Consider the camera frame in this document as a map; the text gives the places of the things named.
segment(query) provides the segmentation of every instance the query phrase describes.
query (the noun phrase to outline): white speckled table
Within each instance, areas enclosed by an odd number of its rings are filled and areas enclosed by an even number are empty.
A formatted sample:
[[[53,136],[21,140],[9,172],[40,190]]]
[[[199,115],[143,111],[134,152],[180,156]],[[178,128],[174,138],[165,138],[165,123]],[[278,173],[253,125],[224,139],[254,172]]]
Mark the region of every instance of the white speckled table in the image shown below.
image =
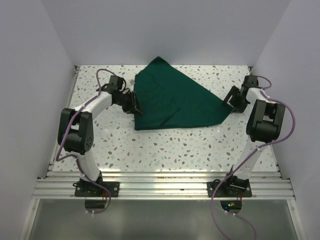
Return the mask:
[[[98,87],[96,71],[107,68],[133,83],[144,65],[83,65],[70,107],[88,100]],[[241,86],[247,66],[174,65],[176,69],[223,99],[233,85]],[[110,74],[101,72],[103,85]],[[228,172],[245,146],[246,123],[252,107],[230,114],[220,125],[191,129],[134,130],[134,116],[113,105],[94,120],[93,155],[102,171],[116,172]],[[78,171],[73,159],[55,162],[53,171]],[[254,172],[277,172],[276,157],[268,146]]]

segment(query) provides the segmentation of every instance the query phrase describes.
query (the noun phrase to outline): cable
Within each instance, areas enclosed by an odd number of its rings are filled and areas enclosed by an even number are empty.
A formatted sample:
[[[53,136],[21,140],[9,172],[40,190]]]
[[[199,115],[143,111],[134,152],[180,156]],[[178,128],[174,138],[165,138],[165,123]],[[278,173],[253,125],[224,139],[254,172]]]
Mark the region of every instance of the cable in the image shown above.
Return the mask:
[[[109,206],[110,203],[111,203],[111,193],[110,193],[110,191],[109,191],[108,189],[106,189],[104,186],[101,186],[100,184],[96,183],[95,181],[93,181],[92,179],[90,179],[90,178],[87,176],[87,174],[83,171],[83,169],[82,169],[82,167],[81,167],[81,165],[80,165],[79,159],[78,159],[78,157],[77,157],[76,155],[74,155],[74,154],[68,154],[68,155],[63,156],[63,157],[61,157],[61,158],[59,158],[59,156],[60,156],[60,154],[61,154],[61,152],[62,152],[62,149],[63,149],[63,147],[64,147],[64,145],[65,145],[65,143],[66,143],[67,136],[68,136],[68,134],[69,134],[69,132],[70,132],[71,126],[72,126],[74,120],[76,119],[76,117],[81,113],[81,111],[82,111],[88,104],[90,104],[90,103],[92,103],[92,101],[96,100],[96,99],[100,96],[100,94],[101,94],[101,84],[100,84],[100,81],[99,81],[99,72],[100,72],[100,71],[106,71],[106,72],[108,72],[108,73],[111,73],[111,74],[117,76],[114,72],[112,72],[112,71],[110,71],[110,70],[108,70],[108,69],[105,69],[105,68],[100,68],[100,69],[98,69],[98,70],[96,71],[95,77],[96,77],[96,80],[97,80],[98,86],[99,86],[98,94],[97,94],[96,96],[92,97],[91,99],[89,99],[87,102],[85,102],[85,103],[83,104],[83,106],[71,117],[71,119],[70,119],[70,121],[69,121],[69,123],[68,123],[68,126],[67,126],[67,128],[66,128],[66,130],[65,130],[64,136],[63,136],[63,138],[62,138],[60,147],[59,147],[59,149],[58,149],[58,151],[57,151],[57,154],[56,154],[56,157],[55,157],[55,160],[56,160],[57,162],[60,162],[60,161],[66,159],[66,158],[69,158],[69,157],[75,158],[75,159],[76,159],[76,164],[77,164],[77,166],[78,166],[78,169],[79,169],[79,171],[85,176],[85,178],[86,178],[90,183],[92,183],[93,185],[101,188],[103,191],[105,191],[105,192],[108,194],[107,196],[108,196],[108,198],[109,198],[109,201],[108,201],[108,204],[105,206],[105,208],[102,209],[102,210],[100,210],[100,211],[92,211],[92,214],[100,214],[100,213],[104,212],[104,211],[108,208],[108,206]]]
[[[262,78],[262,79],[266,80],[269,83],[269,86],[262,87],[261,89],[266,90],[266,89],[271,88],[272,83],[268,78],[266,78],[264,76],[259,76],[259,75],[252,75],[252,76],[257,77],[257,78]]]
[[[238,171],[259,149],[261,149],[261,148],[263,148],[263,147],[266,147],[266,146],[273,145],[273,144],[278,144],[278,143],[281,143],[281,142],[287,140],[287,139],[292,135],[292,133],[294,132],[294,130],[295,130],[295,128],[296,128],[296,117],[295,117],[295,114],[294,114],[293,110],[292,110],[287,104],[285,104],[284,102],[269,98],[269,96],[267,96],[267,95],[264,93],[263,90],[264,90],[263,88],[260,90],[260,92],[261,92],[261,94],[263,95],[263,97],[265,97],[265,98],[266,98],[267,100],[269,100],[269,101],[282,104],[282,105],[284,105],[284,106],[288,109],[288,111],[290,112],[291,117],[292,117],[292,127],[291,127],[291,130],[290,130],[290,132],[288,133],[288,135],[285,136],[284,138],[279,139],[279,140],[275,140],[275,141],[272,141],[272,142],[268,142],[268,143],[261,144],[261,145],[259,145],[257,148],[255,148],[255,149],[242,161],[242,163],[240,163],[240,165],[239,165],[235,170],[233,170],[228,176],[226,176],[226,177],[218,184],[218,186],[214,189],[214,192],[213,192],[212,197],[211,197],[211,202],[210,202],[211,217],[212,217],[212,220],[213,220],[214,224],[215,224],[216,227],[218,228],[219,232],[220,232],[226,239],[228,239],[228,240],[231,240],[231,238],[229,238],[229,237],[225,234],[225,232],[221,229],[221,227],[218,225],[217,220],[216,220],[215,215],[214,215],[214,209],[213,209],[214,197],[215,197],[218,189],[221,187],[221,185],[222,185],[226,180],[228,180],[233,174],[235,174],[235,172]],[[254,232],[254,240],[256,240],[256,239],[257,239],[257,231],[256,231],[255,227],[254,227],[248,220],[246,220],[244,217],[239,216],[239,215],[237,215],[237,214],[236,214],[235,216],[236,216],[237,218],[239,218],[239,219],[244,220],[246,223],[248,223],[248,224],[250,225],[250,227],[252,228],[252,230],[253,230],[253,232]]]

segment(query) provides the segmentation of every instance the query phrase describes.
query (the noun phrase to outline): robotic arm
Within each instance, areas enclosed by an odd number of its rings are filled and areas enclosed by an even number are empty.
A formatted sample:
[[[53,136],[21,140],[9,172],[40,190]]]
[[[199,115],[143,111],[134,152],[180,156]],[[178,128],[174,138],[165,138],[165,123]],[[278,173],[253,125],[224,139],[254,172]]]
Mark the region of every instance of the robotic arm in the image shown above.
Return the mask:
[[[71,118],[82,108],[72,123],[73,127],[68,132],[63,147],[66,152],[77,156],[82,171],[89,179],[106,188],[108,186],[103,183],[101,171],[91,150],[94,142],[93,120],[113,104],[122,106],[122,110],[127,114],[143,113],[136,93],[126,88],[126,82],[123,78],[112,75],[109,83],[101,87],[100,94],[89,104],[62,110],[57,138],[58,144],[61,145]],[[87,177],[82,174],[80,180],[74,184],[74,187],[76,187],[74,195],[76,197],[102,196],[102,190],[90,182]]]
[[[238,162],[231,167],[227,175],[233,169],[239,167],[254,149],[276,140],[280,135],[286,107],[280,103],[267,100],[261,91],[264,92],[259,87],[258,77],[247,75],[244,78],[241,89],[233,86],[223,101],[224,104],[229,103],[233,107],[234,113],[243,113],[248,104],[253,105],[253,110],[246,125],[248,139]],[[241,195],[243,197],[251,197],[249,179],[258,158],[265,148],[259,148],[238,171],[229,177],[218,189],[216,196],[239,197]],[[216,187],[217,183],[219,182],[214,182],[211,187]]]

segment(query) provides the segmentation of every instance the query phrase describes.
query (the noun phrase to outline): gray floor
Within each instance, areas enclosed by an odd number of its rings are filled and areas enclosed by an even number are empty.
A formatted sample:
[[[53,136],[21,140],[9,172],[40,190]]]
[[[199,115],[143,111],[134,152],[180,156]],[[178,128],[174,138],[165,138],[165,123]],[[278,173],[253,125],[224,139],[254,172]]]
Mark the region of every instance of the gray floor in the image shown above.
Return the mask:
[[[218,222],[230,238],[252,240],[242,220],[215,201]],[[248,200],[240,215],[253,223],[258,240],[296,240],[287,202]],[[85,215],[83,200],[42,200],[31,240],[224,240],[210,215],[209,201],[114,200],[104,213]]]

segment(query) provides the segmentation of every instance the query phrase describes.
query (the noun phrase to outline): dark green fabric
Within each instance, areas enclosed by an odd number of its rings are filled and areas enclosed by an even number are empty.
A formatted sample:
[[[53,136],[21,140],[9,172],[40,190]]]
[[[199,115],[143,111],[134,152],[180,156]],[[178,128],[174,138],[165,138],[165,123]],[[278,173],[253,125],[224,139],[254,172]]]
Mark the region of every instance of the dark green fabric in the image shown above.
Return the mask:
[[[135,130],[208,127],[221,124],[232,111],[161,57],[135,76],[134,90],[143,110],[134,115]]]

